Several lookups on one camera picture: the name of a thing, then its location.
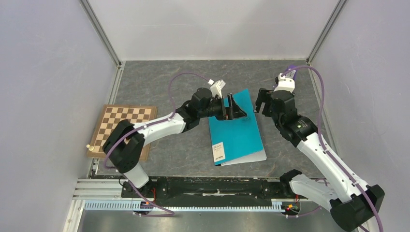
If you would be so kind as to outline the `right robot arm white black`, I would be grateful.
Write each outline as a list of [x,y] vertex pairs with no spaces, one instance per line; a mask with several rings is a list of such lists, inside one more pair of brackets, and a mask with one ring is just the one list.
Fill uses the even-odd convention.
[[279,179],[285,197],[301,195],[330,212],[335,223],[351,232],[377,216],[385,197],[379,185],[369,185],[330,148],[317,126],[298,114],[294,94],[259,89],[255,111],[273,119],[281,136],[307,156],[331,186],[324,186],[293,169]]

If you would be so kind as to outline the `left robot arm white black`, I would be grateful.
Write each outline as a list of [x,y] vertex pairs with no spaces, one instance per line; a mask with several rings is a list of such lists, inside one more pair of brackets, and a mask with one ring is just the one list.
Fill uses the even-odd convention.
[[133,191],[140,197],[146,197],[151,193],[152,185],[139,163],[144,146],[169,135],[187,132],[202,118],[214,117],[223,121],[246,116],[232,94],[223,99],[202,87],[193,93],[190,100],[166,116],[135,124],[127,119],[120,121],[102,147],[106,155],[104,161],[111,161],[113,168],[133,186]]

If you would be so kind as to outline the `printed paper sheet top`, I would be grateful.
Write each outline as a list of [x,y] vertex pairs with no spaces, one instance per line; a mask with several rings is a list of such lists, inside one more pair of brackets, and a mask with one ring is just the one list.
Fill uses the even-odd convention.
[[221,166],[250,163],[250,162],[259,162],[259,161],[264,161],[264,160],[267,160],[267,155],[266,155],[265,150],[263,149],[261,151],[254,152],[252,154],[242,156],[240,158],[237,158],[231,161],[223,162]]

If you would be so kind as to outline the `teal folder black inside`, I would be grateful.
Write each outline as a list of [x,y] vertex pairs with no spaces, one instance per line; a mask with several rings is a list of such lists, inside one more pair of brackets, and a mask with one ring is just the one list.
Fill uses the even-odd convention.
[[233,97],[248,116],[224,121],[214,117],[208,119],[216,166],[264,149],[249,90],[237,92]]

